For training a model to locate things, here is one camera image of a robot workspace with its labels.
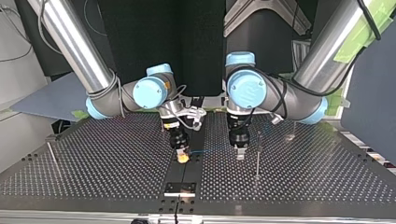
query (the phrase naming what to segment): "cable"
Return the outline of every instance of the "cable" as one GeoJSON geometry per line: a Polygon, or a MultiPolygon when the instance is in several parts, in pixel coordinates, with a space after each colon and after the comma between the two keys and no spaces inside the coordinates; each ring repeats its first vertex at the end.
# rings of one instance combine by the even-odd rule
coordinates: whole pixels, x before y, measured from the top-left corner
{"type": "Polygon", "coordinates": [[[18,35],[20,35],[20,36],[23,38],[23,40],[25,40],[25,41],[30,45],[31,43],[30,43],[29,38],[28,38],[27,36],[25,36],[25,35],[22,33],[22,31],[21,31],[20,29],[18,29],[17,25],[14,23],[14,21],[13,21],[13,20],[8,16],[8,14],[6,13],[6,10],[9,10],[9,11],[11,11],[12,13],[14,13],[16,16],[20,17],[21,15],[18,13],[18,11],[15,10],[15,9],[13,9],[13,8],[11,8],[11,7],[8,7],[8,6],[5,6],[5,5],[1,5],[1,4],[0,4],[0,8],[3,9],[3,13],[1,13],[1,14],[3,15],[3,17],[8,21],[9,24],[12,25],[11,28],[12,28],[18,35]]]}
{"type": "Polygon", "coordinates": [[[239,130],[239,129],[245,127],[245,126],[248,124],[248,122],[250,122],[251,119],[253,118],[253,113],[254,113],[254,110],[255,110],[255,109],[256,109],[256,108],[253,108],[253,109],[250,111],[250,114],[248,114],[247,119],[245,119],[244,122],[243,122],[241,125],[239,125],[239,126],[237,126],[237,127],[235,127],[235,128],[231,128],[231,131],[236,131],[236,130],[239,130]]]}
{"type": "Polygon", "coordinates": [[[30,40],[29,40],[29,38],[27,37],[27,36],[24,36],[23,34],[22,34],[22,32],[20,31],[20,29],[18,29],[18,27],[17,27],[17,25],[14,23],[14,21],[8,16],[8,14],[6,13],[6,10],[10,10],[12,13],[14,13],[16,16],[18,16],[18,17],[20,17],[21,15],[18,13],[18,11],[17,10],[15,10],[14,8],[12,8],[12,7],[8,7],[8,6],[6,6],[6,5],[2,5],[2,4],[0,4],[0,8],[2,8],[3,9],[3,16],[6,18],[6,20],[12,25],[12,29],[14,30],[14,31],[16,31],[16,33],[18,34],[18,35],[20,35],[29,45],[30,45],[30,47],[29,47],[29,49],[24,53],[24,54],[22,54],[21,56],[18,56],[18,57],[15,57],[15,58],[10,58],[10,59],[4,59],[4,60],[0,60],[0,63],[5,63],[5,62],[11,62],[11,61],[15,61],[15,60],[18,60],[18,59],[21,59],[21,58],[23,58],[23,57],[25,57],[25,56],[27,56],[29,53],[30,53],[30,51],[32,51],[32,45],[31,45],[31,43],[30,43],[30,40]]]}
{"type": "Polygon", "coordinates": [[[183,124],[183,126],[186,127],[187,129],[194,130],[194,127],[189,126],[186,122],[184,122],[183,119],[179,118],[178,115],[175,114],[175,112],[173,112],[172,110],[166,108],[166,107],[163,106],[163,105],[160,105],[159,107],[162,108],[162,109],[167,110],[169,113],[171,113],[173,116],[175,116],[175,118],[176,118],[181,124],[183,124]]]}
{"type": "Polygon", "coordinates": [[[97,34],[107,36],[107,34],[100,33],[99,31],[97,31],[96,29],[94,29],[94,28],[92,27],[91,23],[88,21],[88,18],[87,18],[87,4],[88,4],[88,0],[85,0],[85,3],[84,3],[84,18],[85,18],[85,22],[87,22],[88,26],[89,26],[94,32],[96,32],[97,34]]]}
{"type": "Polygon", "coordinates": [[[269,75],[269,74],[266,74],[266,73],[264,73],[262,70],[260,70],[260,69],[258,69],[258,68],[256,68],[256,67],[252,67],[252,66],[241,66],[241,67],[237,67],[237,68],[234,69],[230,74],[234,74],[234,73],[236,73],[236,72],[238,72],[238,71],[240,71],[240,70],[245,70],[245,69],[247,69],[247,70],[252,70],[252,71],[254,71],[254,72],[256,72],[256,73],[262,75],[263,77],[266,77],[266,80],[268,80],[268,81],[272,84],[272,86],[273,86],[274,89],[276,90],[276,93],[277,93],[278,96],[279,96],[279,102],[278,102],[278,103],[283,105],[284,115],[282,116],[282,118],[283,118],[283,119],[286,119],[286,118],[288,117],[288,109],[287,109],[286,102],[285,102],[285,94],[282,93],[282,91],[279,89],[279,87],[276,85],[276,83],[272,80],[273,76],[271,76],[271,75],[269,75]]]}
{"type": "Polygon", "coordinates": [[[57,50],[56,48],[54,48],[46,39],[46,37],[44,37],[44,33],[43,33],[43,27],[41,25],[41,22],[43,21],[43,16],[44,16],[44,9],[45,9],[45,5],[47,3],[47,1],[50,0],[41,0],[40,3],[40,10],[38,12],[38,19],[37,19],[37,25],[38,25],[38,32],[40,33],[40,37],[41,39],[44,41],[44,43],[53,51],[62,54],[59,50],[57,50]]]}
{"type": "Polygon", "coordinates": [[[177,87],[177,94],[171,99],[171,101],[175,100],[186,89],[187,89],[187,85],[181,85],[181,86],[177,87]]]}
{"type": "Polygon", "coordinates": [[[352,60],[352,62],[350,63],[349,67],[347,68],[347,70],[346,70],[346,72],[345,72],[343,78],[341,79],[340,83],[338,83],[337,87],[335,87],[335,89],[332,90],[332,91],[325,92],[325,93],[318,93],[318,92],[311,91],[311,90],[309,90],[309,89],[307,89],[307,88],[301,86],[300,84],[298,84],[298,83],[295,82],[294,80],[292,80],[292,81],[284,80],[284,81],[288,82],[291,86],[297,88],[298,90],[304,91],[304,92],[306,92],[306,93],[308,93],[308,94],[311,94],[311,95],[314,95],[314,96],[323,97],[323,96],[331,95],[331,94],[337,92],[337,91],[344,85],[344,82],[347,80],[347,77],[348,77],[348,75],[349,75],[349,73],[350,73],[350,71],[351,71],[353,65],[355,65],[355,62],[358,60],[359,56],[364,52],[364,50],[365,50],[365,48],[362,48],[362,49],[356,54],[355,58],[352,60]]]}
{"type": "Polygon", "coordinates": [[[10,58],[10,59],[0,60],[0,63],[5,63],[5,62],[10,62],[10,61],[15,61],[15,60],[21,59],[21,58],[27,56],[30,53],[30,51],[32,51],[32,48],[33,47],[31,45],[30,48],[27,50],[27,52],[22,54],[21,56],[18,56],[18,57],[15,57],[15,58],[10,58]]]}
{"type": "Polygon", "coordinates": [[[107,86],[107,88],[105,88],[103,91],[99,91],[96,93],[88,93],[88,96],[92,100],[100,99],[103,96],[105,96],[106,94],[108,94],[110,91],[112,91],[113,88],[117,85],[118,92],[119,92],[120,112],[121,112],[122,117],[125,118],[125,113],[124,113],[123,105],[122,105],[122,95],[124,92],[124,88],[121,86],[120,79],[117,77],[116,73],[112,69],[109,69],[109,70],[113,74],[113,78],[111,79],[111,82],[107,86]]]}
{"type": "Polygon", "coordinates": [[[361,8],[361,10],[363,11],[363,15],[366,18],[367,22],[370,25],[370,28],[372,29],[374,35],[375,35],[375,39],[376,40],[381,40],[381,33],[379,33],[378,27],[375,24],[375,21],[373,19],[372,14],[370,13],[369,8],[367,8],[367,6],[364,4],[363,0],[357,0],[359,7],[361,8]]]}

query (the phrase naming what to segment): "black panel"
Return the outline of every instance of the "black panel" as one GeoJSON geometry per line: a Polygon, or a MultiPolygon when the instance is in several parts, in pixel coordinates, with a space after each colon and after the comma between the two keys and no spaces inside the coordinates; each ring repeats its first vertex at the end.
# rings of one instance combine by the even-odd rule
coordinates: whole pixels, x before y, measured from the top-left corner
{"type": "Polygon", "coordinates": [[[121,82],[170,63],[186,95],[219,95],[225,1],[99,1],[121,82]]]}
{"type": "MultiPolygon", "coordinates": [[[[227,2],[230,9],[234,0],[227,2]]],[[[318,1],[298,1],[305,16],[314,23],[318,1]]],[[[260,10],[247,18],[227,38],[227,52],[248,50],[256,54],[256,66],[265,72],[292,72],[291,40],[298,36],[274,11],[260,10]]]]}
{"type": "Polygon", "coordinates": [[[359,57],[341,124],[362,142],[396,163],[396,23],[359,57]]]}

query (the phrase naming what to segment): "metal rod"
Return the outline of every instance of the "metal rod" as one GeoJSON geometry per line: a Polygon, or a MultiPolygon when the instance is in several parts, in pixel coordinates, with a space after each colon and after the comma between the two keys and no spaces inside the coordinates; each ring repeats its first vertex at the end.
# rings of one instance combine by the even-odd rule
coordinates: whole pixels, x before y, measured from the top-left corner
{"type": "MultiPolygon", "coordinates": [[[[28,0],[35,13],[44,0],[28,0]]],[[[47,0],[43,21],[87,92],[109,86],[112,74],[68,0],[47,0]]]]}
{"type": "Polygon", "coordinates": [[[361,15],[362,11],[356,0],[343,0],[323,28],[294,80],[311,91],[328,91],[347,70],[348,63],[336,62],[334,57],[361,15]]]}

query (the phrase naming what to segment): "silver post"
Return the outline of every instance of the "silver post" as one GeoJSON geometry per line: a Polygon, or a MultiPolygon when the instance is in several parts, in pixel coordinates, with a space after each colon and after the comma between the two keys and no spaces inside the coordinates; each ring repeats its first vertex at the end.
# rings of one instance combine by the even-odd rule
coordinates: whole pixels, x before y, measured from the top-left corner
{"type": "Polygon", "coordinates": [[[260,154],[263,151],[262,147],[262,132],[257,131],[257,161],[256,161],[256,180],[259,180],[261,178],[260,176],[260,154]]]}

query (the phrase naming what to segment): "metal bracket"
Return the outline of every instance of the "metal bracket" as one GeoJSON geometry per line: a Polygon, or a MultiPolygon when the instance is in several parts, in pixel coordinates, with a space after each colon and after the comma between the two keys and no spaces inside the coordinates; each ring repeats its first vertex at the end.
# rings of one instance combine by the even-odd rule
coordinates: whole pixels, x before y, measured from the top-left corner
{"type": "Polygon", "coordinates": [[[341,98],[341,106],[344,108],[349,108],[350,102],[345,97],[342,97],[341,98]]]}
{"type": "Polygon", "coordinates": [[[238,161],[243,161],[245,159],[245,154],[248,148],[235,146],[234,149],[236,150],[236,159],[238,161]]]}
{"type": "MultiPolygon", "coordinates": [[[[273,10],[292,26],[296,7],[297,3],[294,0],[237,0],[224,18],[224,37],[227,37],[251,14],[262,9],[273,10]]],[[[294,30],[299,35],[304,35],[311,25],[305,14],[298,9],[294,30]]]]}
{"type": "Polygon", "coordinates": [[[167,183],[165,197],[195,197],[196,183],[167,183]]]}

